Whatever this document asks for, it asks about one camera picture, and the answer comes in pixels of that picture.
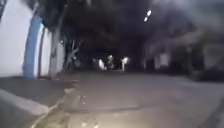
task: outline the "asphalt road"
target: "asphalt road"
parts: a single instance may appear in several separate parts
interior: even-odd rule
[[[69,128],[224,128],[224,84],[122,73],[82,75]],[[77,102],[70,98],[67,103]]]

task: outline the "sidewalk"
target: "sidewalk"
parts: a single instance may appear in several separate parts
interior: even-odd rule
[[[29,128],[64,95],[69,83],[61,80],[0,78],[0,127]]]

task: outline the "white wall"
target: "white wall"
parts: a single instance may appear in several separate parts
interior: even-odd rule
[[[50,70],[52,33],[46,29],[43,39],[42,57],[41,57],[41,76],[48,76]]]
[[[57,46],[57,73],[59,73],[63,70],[64,57],[65,57],[64,46],[61,43],[58,43],[58,46]]]
[[[0,77],[23,75],[31,18],[32,11],[20,0],[8,0],[0,23]]]

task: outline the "pavement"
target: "pavement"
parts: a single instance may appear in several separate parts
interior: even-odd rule
[[[70,87],[63,81],[1,78],[0,127],[30,128],[65,95],[64,89]]]
[[[75,84],[75,91],[71,91],[63,99],[60,107],[67,113],[66,119],[63,119],[63,122],[67,123],[64,125],[66,128],[224,128],[223,83],[202,83],[179,76],[122,72],[63,74],[60,78],[62,81],[79,83]],[[0,121],[2,128],[19,128],[18,126],[24,126],[24,122],[32,122],[38,114],[44,112],[46,106],[53,105],[53,101],[56,102],[64,95],[64,86],[70,86],[62,81],[53,82],[54,84],[52,81],[32,81],[36,97],[33,92],[18,93],[19,89],[30,92],[27,86],[17,87],[24,85],[23,82],[8,87],[6,85],[9,85],[11,80],[0,80],[2,85],[1,81],[5,81],[5,86],[0,86],[4,91],[18,96],[19,99],[32,99],[31,107],[33,104],[40,104],[35,111],[24,109],[18,104],[15,105],[16,108],[12,107],[14,100],[5,100],[7,93],[2,98],[0,90],[0,99],[4,99],[0,100],[0,103],[4,104],[0,107],[0,113],[4,113],[4,116],[0,114],[0,118],[4,119]]]

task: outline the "street light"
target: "street light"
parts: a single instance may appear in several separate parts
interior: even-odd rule
[[[146,22],[148,20],[148,17],[145,17],[144,22]]]
[[[149,11],[147,12],[147,17],[149,17],[151,14],[152,14],[152,11],[149,10]]]

